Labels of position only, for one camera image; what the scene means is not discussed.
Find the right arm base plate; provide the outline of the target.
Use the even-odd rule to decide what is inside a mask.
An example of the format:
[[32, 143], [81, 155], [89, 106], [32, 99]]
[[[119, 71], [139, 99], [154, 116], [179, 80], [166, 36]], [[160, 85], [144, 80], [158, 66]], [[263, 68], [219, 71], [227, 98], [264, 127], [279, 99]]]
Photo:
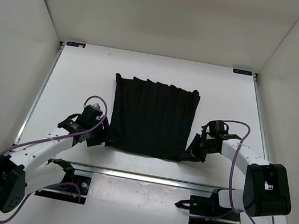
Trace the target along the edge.
[[241, 224], [239, 214], [220, 206], [217, 190], [208, 198], [191, 195], [189, 199], [175, 202], [175, 206], [189, 211], [188, 224]]

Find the black pleated skirt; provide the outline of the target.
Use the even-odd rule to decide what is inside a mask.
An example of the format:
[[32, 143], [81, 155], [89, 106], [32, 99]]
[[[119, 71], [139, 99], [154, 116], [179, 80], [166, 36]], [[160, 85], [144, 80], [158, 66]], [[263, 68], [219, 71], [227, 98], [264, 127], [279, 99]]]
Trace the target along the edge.
[[116, 75], [107, 145], [131, 154], [180, 161], [200, 102], [197, 90]]

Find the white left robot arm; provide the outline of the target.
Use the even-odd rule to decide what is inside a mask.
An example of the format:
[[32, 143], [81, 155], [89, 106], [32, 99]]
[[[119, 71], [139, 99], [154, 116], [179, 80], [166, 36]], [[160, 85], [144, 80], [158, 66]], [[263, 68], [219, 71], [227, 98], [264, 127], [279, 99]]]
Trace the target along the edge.
[[0, 211], [9, 213], [27, 195], [57, 184], [68, 188], [74, 168], [57, 154], [85, 142], [101, 145], [108, 140], [108, 120], [98, 104], [85, 105], [82, 113], [60, 122], [42, 143], [23, 145], [0, 155]]

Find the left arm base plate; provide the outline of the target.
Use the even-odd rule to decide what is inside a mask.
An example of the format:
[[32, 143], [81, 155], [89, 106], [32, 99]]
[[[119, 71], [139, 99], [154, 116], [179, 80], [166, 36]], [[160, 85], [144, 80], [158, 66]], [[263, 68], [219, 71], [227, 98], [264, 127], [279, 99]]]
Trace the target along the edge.
[[38, 190], [34, 194], [39, 197], [84, 205], [90, 190], [91, 181], [91, 172], [75, 170], [73, 179], [64, 177], [62, 181], [63, 183], [72, 182], [75, 186], [69, 184], [55, 185]]

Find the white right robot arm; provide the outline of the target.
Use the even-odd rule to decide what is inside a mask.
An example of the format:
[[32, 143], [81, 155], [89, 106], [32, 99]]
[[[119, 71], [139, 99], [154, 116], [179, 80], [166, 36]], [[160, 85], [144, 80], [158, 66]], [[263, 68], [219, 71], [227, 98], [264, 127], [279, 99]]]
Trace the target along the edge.
[[286, 168], [254, 153], [244, 145], [247, 137], [229, 133], [228, 124], [208, 122], [182, 156], [184, 161], [204, 162], [207, 155], [220, 154], [231, 161], [228, 189], [213, 191], [208, 212], [215, 217], [227, 210], [250, 217], [289, 215], [292, 204]]

